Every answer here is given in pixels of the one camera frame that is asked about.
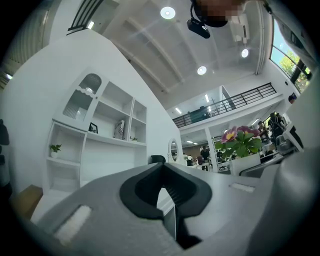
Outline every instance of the white flower pot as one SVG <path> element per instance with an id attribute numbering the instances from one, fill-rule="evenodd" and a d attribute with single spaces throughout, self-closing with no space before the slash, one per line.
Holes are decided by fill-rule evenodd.
<path id="1" fill-rule="evenodd" d="M 58 152 L 51 152 L 51 157 L 52 158 L 57 158 L 58 157 Z"/>
<path id="2" fill-rule="evenodd" d="M 258 153 L 249 155 L 247 157 L 232 160 L 230 171 L 232 175 L 239 176 L 241 171 L 258 166 L 260 163 L 260 155 Z"/>

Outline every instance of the window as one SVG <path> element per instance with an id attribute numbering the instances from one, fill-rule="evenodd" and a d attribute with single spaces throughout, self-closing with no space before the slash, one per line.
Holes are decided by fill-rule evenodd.
<path id="1" fill-rule="evenodd" d="M 311 72 L 286 43 L 276 20 L 273 20 L 273 24 L 273 45 L 270 60 L 290 78 L 298 91 L 302 93 L 309 84 Z"/>

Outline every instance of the recessed light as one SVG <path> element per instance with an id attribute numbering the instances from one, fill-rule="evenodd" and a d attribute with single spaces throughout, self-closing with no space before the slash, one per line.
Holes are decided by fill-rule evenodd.
<path id="1" fill-rule="evenodd" d="M 90 29 L 90 30 L 91 30 L 91 29 L 92 29 L 92 27 L 94 26 L 94 24 L 95 24 L 95 23 L 94 23 L 93 21 L 90 21 L 89 26 L 88 26 L 88 29 Z"/>
<path id="2" fill-rule="evenodd" d="M 204 75 L 206 72 L 207 72 L 207 68 L 205 66 L 201 66 L 201 67 L 198 68 L 198 74 L 200 76 Z"/>
<path id="3" fill-rule="evenodd" d="M 251 125 L 253 126 L 259 119 L 255 120 Z"/>
<path id="4" fill-rule="evenodd" d="M 179 108 L 175 108 L 175 110 L 179 113 L 179 114 L 182 114 L 182 112 L 179 110 Z"/>
<path id="5" fill-rule="evenodd" d="M 176 16 L 176 11 L 172 7 L 167 6 L 161 9 L 160 14 L 164 19 L 170 20 Z"/>
<path id="6" fill-rule="evenodd" d="M 243 58 L 248 57 L 248 55 L 249 55 L 248 49 L 244 49 L 244 50 L 241 52 L 241 56 L 242 56 Z"/>

